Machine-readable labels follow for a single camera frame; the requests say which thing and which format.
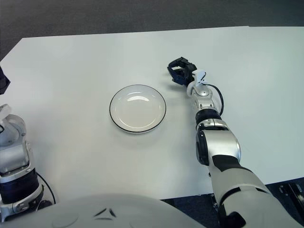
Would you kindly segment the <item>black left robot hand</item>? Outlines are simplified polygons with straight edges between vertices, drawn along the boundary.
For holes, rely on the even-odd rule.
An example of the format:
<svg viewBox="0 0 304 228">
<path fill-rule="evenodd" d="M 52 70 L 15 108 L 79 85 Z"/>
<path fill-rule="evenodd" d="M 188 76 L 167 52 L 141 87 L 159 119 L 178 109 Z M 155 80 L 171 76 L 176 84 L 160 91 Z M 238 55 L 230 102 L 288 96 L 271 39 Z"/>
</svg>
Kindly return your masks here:
<svg viewBox="0 0 304 228">
<path fill-rule="evenodd" d="M 3 95 L 10 85 L 10 80 L 4 74 L 2 68 L 0 68 L 0 95 Z"/>
</svg>

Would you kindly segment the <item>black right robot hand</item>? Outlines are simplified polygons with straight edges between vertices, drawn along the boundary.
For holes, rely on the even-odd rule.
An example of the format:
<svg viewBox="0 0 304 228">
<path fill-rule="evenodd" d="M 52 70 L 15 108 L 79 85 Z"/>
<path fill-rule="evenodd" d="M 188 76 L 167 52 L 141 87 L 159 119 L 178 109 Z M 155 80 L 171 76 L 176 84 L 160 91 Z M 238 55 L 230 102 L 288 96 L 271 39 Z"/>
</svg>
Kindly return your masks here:
<svg viewBox="0 0 304 228">
<path fill-rule="evenodd" d="M 170 62 L 167 69 L 172 77 L 172 81 L 182 86 L 188 86 L 194 81 L 192 73 L 197 70 L 196 66 L 184 57 Z"/>
</svg>

